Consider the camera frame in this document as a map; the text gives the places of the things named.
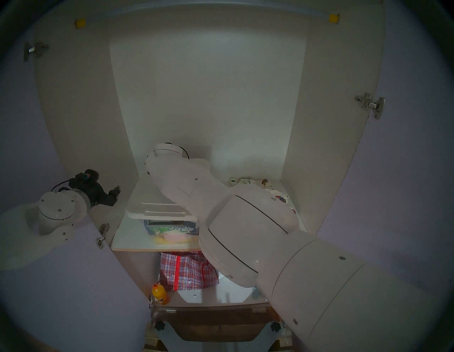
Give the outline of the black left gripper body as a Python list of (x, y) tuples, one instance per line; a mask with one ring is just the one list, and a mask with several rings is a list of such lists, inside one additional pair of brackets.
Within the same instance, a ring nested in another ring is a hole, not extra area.
[(69, 187), (83, 192), (89, 199), (90, 207), (97, 205), (114, 206), (117, 199), (108, 196), (98, 183), (99, 176), (75, 176), (69, 179)]

